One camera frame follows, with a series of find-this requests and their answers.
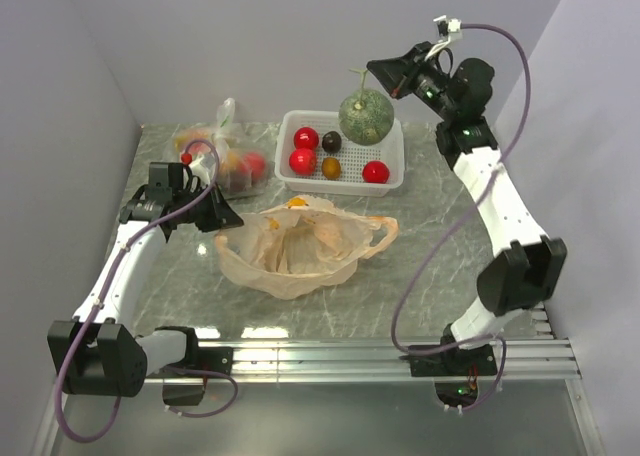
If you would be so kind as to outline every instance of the metal frame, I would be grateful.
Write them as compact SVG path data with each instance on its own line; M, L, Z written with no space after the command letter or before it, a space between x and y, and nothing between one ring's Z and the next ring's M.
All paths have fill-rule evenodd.
M597 425L586 400L581 374L568 339L556 339L545 308L532 310L536 335L529 339L507 341L504 380L565 380L588 456L604 456L605 451ZM435 339L405 341L406 344L437 344ZM200 347L234 348L232 375L238 383L416 383L428 381L454 382L465 378L412 378L409 363L389 339L342 339L324 341L200 340ZM492 343L499 361L501 347ZM493 377L480 380L491 381ZM198 385L199 378L162 378L155 374L145 384ZM209 380L209 384L225 384ZM50 400L31 454L50 456L58 432Z
M410 344L438 344L413 341ZM232 375L239 383L399 383L429 380L463 381L464 377L412 378L409 363L387 339L327 341L200 341L200 347L232 346ZM494 345L499 360L501 347ZM504 380L579 379L569 340L508 342ZM490 381L493 377L480 378ZM197 378L162 378L147 383L194 384Z
M573 412L576 415L578 429L582 436L588 456L606 456L604 444L598 432L598 425L591 412L582 380L567 381L567 391Z

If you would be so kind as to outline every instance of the plastic bag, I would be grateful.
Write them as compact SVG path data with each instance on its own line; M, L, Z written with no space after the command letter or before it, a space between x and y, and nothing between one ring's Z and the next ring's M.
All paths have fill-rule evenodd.
M269 172L266 154L251 143L240 124L233 122L234 116L235 100L228 98L218 107L215 125L188 128L171 138L172 159L179 158L194 139L207 139L215 145L220 158L216 182L230 199L264 192ZM193 157L189 167L205 184L209 184L215 165L209 148L194 144L189 153Z
M393 218L359 216L306 195L240 216L243 227L215 236L222 274L280 299L344 283L360 258L384 251L398 235ZM382 228L385 236L371 246L374 232Z

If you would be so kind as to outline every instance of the white wall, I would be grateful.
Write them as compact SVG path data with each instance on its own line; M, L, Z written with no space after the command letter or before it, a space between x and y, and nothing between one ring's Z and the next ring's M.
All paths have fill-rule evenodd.
M369 59L433 40L433 18L502 22L533 50L559 0L73 0L135 116L206 121L233 96L245 120L277 121L291 109L337 110ZM469 34L456 49L498 69L490 115L520 73L497 36ZM418 100L401 118L435 116Z
M2 454L33 443L46 334L91 289L137 126L70 0L0 0Z
M571 338L612 456L640 447L637 14L637 0L561 1L530 60L531 119L510 165L545 229L567 243L552 323ZM520 81L502 140L522 92Z

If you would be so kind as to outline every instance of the white plastic housing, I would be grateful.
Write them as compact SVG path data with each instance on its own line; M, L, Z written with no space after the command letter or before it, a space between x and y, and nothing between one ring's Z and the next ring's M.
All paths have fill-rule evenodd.
M187 350L187 335L180 331L154 331L150 336L136 339L147 355L147 376L167 364L181 361Z
M131 221L120 225L109 259L104 265L91 293L74 313L74 318L79 318L80 322L86 321L121 246L147 224L143 221ZM133 312L142 286L147 280L147 275L158 253L160 253L165 244L166 240L162 230L155 227L147 231L133 245L118 267L113 283L104 300L104 307L95 319L96 323L103 323L106 319L113 318L116 323L122 324L128 329L131 328Z
M469 191L474 201L478 201L487 187L492 171L500 171L491 193L480 205L479 213L491 239L493 255L511 247L512 241L523 246L539 243L544 230L533 219L522 198L518 194L506 168L498 161L501 153L497 149L477 148L470 154L461 154L453 171ZM496 316L488 311L480 298L476 298L469 309L452 324L451 332L456 341L498 334L505 324L523 313L522 309ZM471 349L485 343L461 346Z
M491 172L500 159L500 150L477 148L461 154L453 171L465 185L474 201L487 187ZM480 205L480 217L491 239L493 255L511 247L512 241L523 246L539 243L544 230L533 219L518 194L507 170L501 165L493 190Z

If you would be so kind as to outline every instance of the melon stem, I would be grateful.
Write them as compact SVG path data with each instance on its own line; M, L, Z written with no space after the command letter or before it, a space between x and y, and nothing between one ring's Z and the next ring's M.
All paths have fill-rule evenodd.
M360 98L358 99L358 101L356 101L356 104L354 104L354 107L356 109L362 109L364 108L364 81L367 78L367 73L369 72L369 70L354 68L354 69L350 69L349 71L360 74Z

